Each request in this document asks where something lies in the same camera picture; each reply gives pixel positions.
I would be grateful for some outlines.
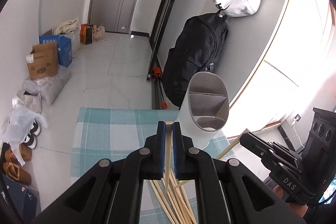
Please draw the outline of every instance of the blue cardboard box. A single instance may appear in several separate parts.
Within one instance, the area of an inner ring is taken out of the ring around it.
[[[68,67],[72,62],[71,39],[63,35],[40,35],[40,44],[57,42],[58,63]]]

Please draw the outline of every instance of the cardboard box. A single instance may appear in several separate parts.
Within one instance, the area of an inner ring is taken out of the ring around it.
[[[52,30],[40,36],[40,44],[56,42],[58,51],[58,63],[68,67],[72,62],[71,39],[63,35],[52,35]]]
[[[14,203],[16,210],[22,217],[23,222],[26,224],[31,223],[36,217],[38,198],[26,186],[23,186],[22,184],[19,184],[2,174],[0,174],[0,176],[3,176],[8,193]]]
[[[26,56],[31,79],[55,76],[58,71],[57,43],[51,42],[33,46]]]

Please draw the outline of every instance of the table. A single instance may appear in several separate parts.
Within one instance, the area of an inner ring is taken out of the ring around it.
[[[79,111],[71,153],[71,183],[101,159],[121,160],[144,146],[148,136],[155,135],[159,121],[175,121],[178,110],[129,110],[85,108]],[[204,149],[216,157],[229,142],[217,134]],[[233,157],[229,152],[224,160]],[[197,218],[194,183],[185,184],[190,205]],[[149,181],[144,181],[140,222],[143,224],[169,223]]]

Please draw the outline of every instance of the shoe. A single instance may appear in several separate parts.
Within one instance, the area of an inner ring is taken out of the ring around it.
[[[30,149],[34,149],[36,147],[37,140],[34,138],[34,135],[28,133],[23,144],[28,146]]]
[[[22,167],[17,164],[12,162],[5,162],[3,164],[3,169],[6,176],[16,182],[26,185],[30,185],[32,183],[32,177],[29,175],[29,173],[23,170]]]
[[[24,161],[32,160],[32,150],[28,146],[20,144],[19,149],[20,149],[20,153]],[[15,164],[18,164],[18,160],[16,156],[14,155],[11,148],[5,152],[5,159],[6,159],[6,162],[13,162]]]
[[[36,120],[34,120],[33,124],[31,125],[30,133],[35,137],[41,133],[41,127]]]

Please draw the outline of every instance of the black backpack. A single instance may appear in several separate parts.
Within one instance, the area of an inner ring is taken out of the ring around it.
[[[217,13],[189,18],[168,53],[163,89],[176,106],[182,105],[189,81],[199,71],[213,72],[227,36],[226,16]]]

